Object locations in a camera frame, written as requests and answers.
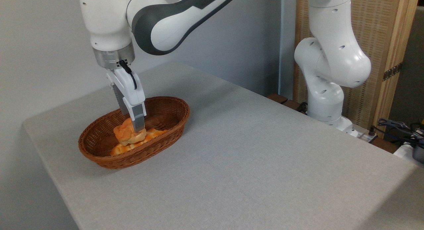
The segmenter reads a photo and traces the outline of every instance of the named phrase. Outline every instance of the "cable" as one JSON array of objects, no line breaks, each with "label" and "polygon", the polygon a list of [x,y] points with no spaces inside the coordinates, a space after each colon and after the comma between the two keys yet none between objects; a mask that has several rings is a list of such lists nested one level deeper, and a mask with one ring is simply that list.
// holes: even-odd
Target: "cable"
[{"label": "cable", "polygon": [[387,132],[385,132],[383,130],[380,130],[380,129],[378,129],[375,126],[371,126],[371,127],[373,129],[379,131],[379,132],[382,132],[383,134],[385,134],[385,135],[387,135],[387,136],[389,136],[391,138],[394,138],[394,139],[397,139],[397,140],[400,140],[400,141],[403,141],[403,142],[407,142],[407,143],[411,144],[412,147],[419,146],[421,148],[424,148],[424,144],[422,142],[420,142],[419,139],[418,139],[418,137],[416,137],[416,136],[412,136],[409,139],[407,139],[407,138],[401,138],[401,137],[398,137],[398,136],[391,135],[391,134],[389,134],[389,133],[387,133]]},{"label": "cable", "polygon": [[132,75],[132,70],[130,69],[130,67],[128,67],[128,64],[125,61],[119,61],[119,64],[124,68],[125,72],[131,75],[131,78],[133,79],[133,82],[134,82],[134,89],[137,89],[137,82],[135,82],[135,78]]}]

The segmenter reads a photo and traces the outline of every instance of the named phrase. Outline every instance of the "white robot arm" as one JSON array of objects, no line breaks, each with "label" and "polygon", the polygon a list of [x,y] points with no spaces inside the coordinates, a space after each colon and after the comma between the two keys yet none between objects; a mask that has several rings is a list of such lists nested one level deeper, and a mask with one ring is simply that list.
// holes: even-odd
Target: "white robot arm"
[{"label": "white robot arm", "polygon": [[80,0],[97,63],[107,76],[123,114],[136,131],[144,128],[144,91],[129,65],[134,61],[132,31],[152,55],[174,51],[195,28],[232,0]]},{"label": "white robot arm", "polygon": [[315,38],[298,44],[295,60],[308,87],[308,115],[356,135],[351,121],[341,115],[340,85],[362,85],[371,72],[371,61],[354,36],[350,1],[309,0],[309,26]]}]

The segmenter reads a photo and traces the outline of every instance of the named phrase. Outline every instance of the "brown wicker basket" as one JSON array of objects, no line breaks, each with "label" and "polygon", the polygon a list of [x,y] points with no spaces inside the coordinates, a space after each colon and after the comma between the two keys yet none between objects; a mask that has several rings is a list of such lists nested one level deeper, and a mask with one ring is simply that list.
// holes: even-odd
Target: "brown wicker basket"
[{"label": "brown wicker basket", "polygon": [[145,161],[174,144],[183,134],[189,117],[187,103],[179,98],[161,96],[146,99],[145,106],[146,129],[167,129],[166,133],[129,152],[110,156],[110,151],[118,144],[113,129],[129,118],[118,109],[98,118],[82,132],[78,140],[81,153],[104,168],[120,169]]}]

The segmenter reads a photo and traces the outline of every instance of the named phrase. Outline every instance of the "orange bread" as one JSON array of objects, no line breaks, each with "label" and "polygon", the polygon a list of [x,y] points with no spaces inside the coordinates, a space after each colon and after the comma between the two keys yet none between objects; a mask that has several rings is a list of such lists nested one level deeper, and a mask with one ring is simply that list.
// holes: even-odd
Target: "orange bread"
[{"label": "orange bread", "polygon": [[119,143],[124,146],[142,141],[146,137],[146,129],[139,132],[134,131],[131,118],[127,118],[122,125],[116,126],[113,129],[113,133],[115,133],[115,137]]},{"label": "orange bread", "polygon": [[146,143],[146,142],[148,142],[148,141],[150,141],[150,140],[152,140],[152,139],[154,139],[154,138],[156,138],[156,137],[158,137],[158,136],[160,136],[160,135],[164,134],[164,133],[165,133],[165,132],[167,132],[167,131],[168,131],[168,130],[160,131],[160,130],[156,130],[156,129],[154,129],[154,128],[149,129],[149,130],[147,131],[147,134],[145,135],[144,140],[139,141],[139,142],[137,142],[137,143],[129,144],[129,145],[117,144],[117,145],[116,145],[116,146],[112,149],[112,151],[110,152],[110,155],[111,155],[111,156],[117,156],[117,155],[119,155],[119,154],[126,153],[126,152],[128,152],[128,151],[130,151],[130,150],[132,150],[132,149],[134,149],[134,148],[136,148],[136,147],[139,147],[139,146],[141,146],[142,144],[144,144],[144,143]]}]

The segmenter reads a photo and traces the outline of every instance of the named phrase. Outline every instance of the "table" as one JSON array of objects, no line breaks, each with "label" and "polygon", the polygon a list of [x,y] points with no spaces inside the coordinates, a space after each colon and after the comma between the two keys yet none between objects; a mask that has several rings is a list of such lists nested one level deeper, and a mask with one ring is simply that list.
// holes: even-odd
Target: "table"
[{"label": "table", "polygon": [[182,98],[191,115],[180,140],[133,167],[78,149],[118,108],[109,88],[24,122],[80,229],[424,229],[414,164],[183,64],[140,77],[147,97]]}]

